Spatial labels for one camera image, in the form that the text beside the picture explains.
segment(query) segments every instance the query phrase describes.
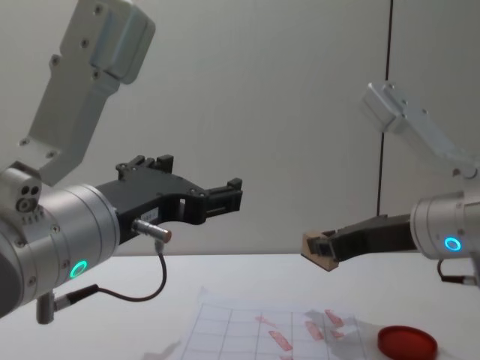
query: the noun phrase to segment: wooden block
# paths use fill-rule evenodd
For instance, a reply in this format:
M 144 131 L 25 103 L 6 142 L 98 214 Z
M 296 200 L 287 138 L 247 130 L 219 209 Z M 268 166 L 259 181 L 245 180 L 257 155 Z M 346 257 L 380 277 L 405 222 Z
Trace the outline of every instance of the wooden block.
M 338 262 L 334 261 L 331 257 L 319 256 L 310 252 L 307 241 L 315 238 L 325 238 L 325 235 L 320 231 L 309 231 L 303 234 L 303 239 L 301 241 L 301 255 L 309 259 L 312 263 L 317 264 L 320 268 L 325 269 L 327 272 L 337 268 Z

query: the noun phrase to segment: cable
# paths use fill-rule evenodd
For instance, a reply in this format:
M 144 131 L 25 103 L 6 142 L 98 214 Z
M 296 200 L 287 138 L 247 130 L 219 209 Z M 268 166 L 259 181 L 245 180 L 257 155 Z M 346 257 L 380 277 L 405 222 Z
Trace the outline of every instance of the cable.
M 98 292 L 116 297 L 117 299 L 125 300 L 126 302 L 147 302 L 148 300 L 152 300 L 163 291 L 165 284 L 167 283 L 167 264 L 165 263 L 164 255 L 159 253 L 158 257 L 160 258 L 160 263 L 162 265 L 163 279 L 162 279 L 162 283 L 160 284 L 160 287 L 153 294 L 142 297 L 142 298 L 132 298 L 130 296 L 118 294 L 117 292 L 114 292 L 108 289 L 103 289 L 101 287 L 98 288 Z
M 160 287 L 151 295 L 144 296 L 142 298 L 133 298 L 130 296 L 118 294 L 117 292 L 114 292 L 112 290 L 98 287 L 97 284 L 94 284 L 77 291 L 69 292 L 68 294 L 57 298 L 55 300 L 55 311 L 65 309 L 79 302 L 80 300 L 86 299 L 96 293 L 104 293 L 117 299 L 125 300 L 126 302 L 147 302 L 148 300 L 152 300 L 153 298 L 157 297 L 164 290 L 164 287 L 167 284 L 167 264 L 165 263 L 164 255 L 160 251 L 163 250 L 163 244 L 155 244 L 155 248 L 157 249 L 158 258 L 160 259 L 160 264 L 162 266 L 163 278 Z
M 442 264 L 443 259 L 438 260 L 436 264 L 436 271 L 440 276 L 440 279 L 444 283 L 454 283 L 454 284 L 462 284 L 462 285 L 476 285 L 477 280 L 474 276 L 467 276 L 467 275 L 444 275 L 442 271 Z

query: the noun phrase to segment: red marking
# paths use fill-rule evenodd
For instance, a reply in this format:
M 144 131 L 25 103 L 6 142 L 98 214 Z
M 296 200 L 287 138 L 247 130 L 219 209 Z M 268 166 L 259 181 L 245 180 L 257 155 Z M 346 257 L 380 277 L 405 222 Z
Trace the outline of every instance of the red marking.
M 341 339 L 342 337 L 345 336 L 345 334 L 344 334 L 343 332 L 339 332 L 339 331 L 337 331 L 337 330 L 331 330 L 331 334 L 332 334 L 333 337 L 334 337 L 335 339 L 337 339 L 337 340 L 338 340 L 338 339 Z
M 292 345 L 288 342 L 288 340 L 278 331 L 269 331 L 270 336 L 277 341 L 279 347 L 281 347 L 285 351 L 290 351 L 293 349 Z
M 344 325 L 344 321 L 335 315 L 332 310 L 325 310 L 325 314 L 327 314 L 327 317 L 330 319 L 331 323 L 338 328 Z
M 316 341 L 323 340 L 323 334 L 318 328 L 317 324 L 313 321 L 305 321 L 305 326 L 307 326 L 308 332 L 312 335 L 312 338 Z
M 268 321 L 265 317 L 263 317 L 263 316 L 257 316 L 257 317 L 255 318 L 255 320 L 258 321 L 258 322 L 260 322 L 260 323 L 264 323 L 264 324 L 266 324 L 266 325 L 268 325 L 268 326 L 271 326 L 272 328 L 278 329 L 278 327 L 277 327 L 273 322 L 269 322 L 269 321 Z

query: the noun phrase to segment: red lid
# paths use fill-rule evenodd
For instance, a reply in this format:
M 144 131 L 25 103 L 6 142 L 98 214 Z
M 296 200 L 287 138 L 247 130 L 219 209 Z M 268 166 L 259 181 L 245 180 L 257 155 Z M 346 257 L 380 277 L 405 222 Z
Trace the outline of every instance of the red lid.
M 417 328 L 389 326 L 378 333 L 378 348 L 393 360 L 435 360 L 438 345 Z

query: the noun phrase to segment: printed grid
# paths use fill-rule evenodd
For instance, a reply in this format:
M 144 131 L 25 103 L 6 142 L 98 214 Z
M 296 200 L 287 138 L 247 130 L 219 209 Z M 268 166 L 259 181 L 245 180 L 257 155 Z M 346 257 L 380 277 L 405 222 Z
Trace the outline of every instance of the printed grid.
M 343 328 L 322 313 L 307 316 L 202 304 L 180 360 L 367 360 L 355 317 L 340 317 Z M 313 339 L 305 321 L 315 323 L 322 340 Z M 334 332 L 342 329 L 349 332 L 336 338 Z M 271 331 L 280 332 L 292 350 L 282 349 Z

